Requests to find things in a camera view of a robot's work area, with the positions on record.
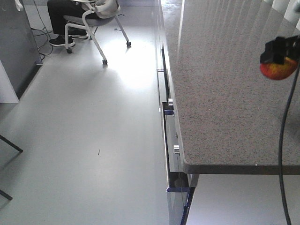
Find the black wire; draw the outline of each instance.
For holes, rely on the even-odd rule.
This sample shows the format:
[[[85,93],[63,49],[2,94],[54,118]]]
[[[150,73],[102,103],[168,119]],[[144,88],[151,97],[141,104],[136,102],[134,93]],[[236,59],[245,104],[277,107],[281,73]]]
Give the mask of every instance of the black wire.
[[[51,33],[52,31],[48,31],[48,30],[47,30],[46,25],[44,24],[44,22],[43,22],[43,20],[42,20],[41,14],[39,13],[38,6],[37,6],[35,0],[33,0],[33,2],[34,2],[34,5],[35,5],[35,7],[36,7],[36,9],[37,9],[37,14],[38,14],[38,16],[39,16],[39,18],[40,18],[40,20],[41,20],[43,26],[44,26],[44,27],[43,27],[43,30],[44,30],[44,29],[46,30],[46,32],[44,32],[43,30],[39,30],[39,31],[43,32],[43,34],[41,34],[41,35],[46,35],[46,37],[47,37],[47,40],[46,40],[40,47],[38,47],[38,52],[39,52],[40,49],[46,45],[46,43],[48,42],[48,40],[51,39],[50,33]],[[50,55],[50,54],[52,53],[52,51],[53,51],[53,46],[51,45],[51,51],[50,51],[49,53],[44,54],[44,53],[39,52],[39,53],[43,56],[43,58],[41,58],[41,60],[43,60],[43,59],[45,58],[45,56]]]
[[[278,148],[278,167],[279,167],[280,193],[281,193],[281,199],[282,199],[282,204],[283,204],[283,209],[284,209],[284,212],[285,212],[285,219],[286,219],[287,225],[292,225],[292,223],[291,223],[289,210],[287,208],[286,197],[285,197],[285,185],[284,185],[284,181],[283,181],[283,166],[282,166],[282,146],[283,146],[283,137],[284,137],[286,117],[287,117],[287,113],[289,111],[290,104],[291,104],[291,101],[292,101],[292,97],[293,97],[293,94],[294,94],[294,91],[295,91],[295,87],[296,87],[296,83],[297,83],[297,80],[298,80],[299,72],[300,72],[300,62],[298,62],[297,72],[295,74],[294,81],[292,83],[292,87],[291,87],[291,91],[290,91],[290,95],[289,95],[289,98],[286,102],[284,115],[282,117],[281,128],[280,128],[280,136],[279,136],[279,148]]]

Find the speckled gray countertop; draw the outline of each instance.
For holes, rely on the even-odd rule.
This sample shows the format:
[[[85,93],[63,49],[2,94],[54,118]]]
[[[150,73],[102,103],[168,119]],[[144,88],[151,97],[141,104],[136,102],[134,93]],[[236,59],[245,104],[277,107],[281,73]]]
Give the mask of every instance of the speckled gray countertop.
[[[260,54],[276,36],[300,32],[261,0],[181,2],[162,6],[184,172],[276,174],[293,76],[265,78]],[[299,85],[285,127],[287,174],[300,174]]]

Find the metal stand leg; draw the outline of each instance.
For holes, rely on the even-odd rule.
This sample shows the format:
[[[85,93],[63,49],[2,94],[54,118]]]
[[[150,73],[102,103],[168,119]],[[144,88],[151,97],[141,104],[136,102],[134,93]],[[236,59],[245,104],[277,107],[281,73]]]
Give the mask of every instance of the metal stand leg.
[[[5,137],[3,137],[2,135],[0,135],[0,139],[2,141],[4,141],[5,143],[9,144],[11,147],[13,147],[14,149],[18,150],[19,152],[23,152],[22,149],[20,149],[18,146],[16,146],[15,144],[11,143],[8,139],[6,139]],[[6,194],[4,191],[0,190],[0,195],[2,195],[3,197],[7,198],[8,200],[12,200],[12,196]]]
[[[0,195],[2,195],[3,197],[6,197],[10,201],[13,199],[12,196],[6,194],[4,191],[1,191],[1,190],[0,190]]]
[[[19,152],[23,152],[22,149],[20,149],[18,146],[16,146],[15,144],[11,143],[8,139],[6,139],[5,137],[3,137],[2,135],[0,135],[0,139],[4,142],[6,142],[7,144],[9,144],[11,147],[15,148],[16,150],[18,150]]]

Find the red apple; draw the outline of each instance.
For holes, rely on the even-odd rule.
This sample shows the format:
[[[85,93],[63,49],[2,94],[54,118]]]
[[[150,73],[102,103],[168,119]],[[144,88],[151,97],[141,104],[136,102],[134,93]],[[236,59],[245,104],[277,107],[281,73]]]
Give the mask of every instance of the red apple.
[[[285,57],[283,65],[276,63],[262,63],[260,70],[263,75],[272,80],[283,80],[291,75],[297,68],[297,61]]]

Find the black sneaker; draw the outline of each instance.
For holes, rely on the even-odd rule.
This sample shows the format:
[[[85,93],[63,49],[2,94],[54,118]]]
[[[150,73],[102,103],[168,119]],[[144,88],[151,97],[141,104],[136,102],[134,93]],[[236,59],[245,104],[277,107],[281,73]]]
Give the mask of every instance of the black sneaker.
[[[69,47],[73,47],[75,45],[75,42],[73,41],[73,39],[71,37],[68,38],[68,41],[69,41]],[[49,40],[49,43],[55,47],[66,46],[66,41],[65,41],[65,39],[63,39],[63,37],[61,35],[58,35],[58,37],[55,39]]]
[[[86,30],[70,27],[69,35],[73,38],[87,39],[89,35],[86,33]]]

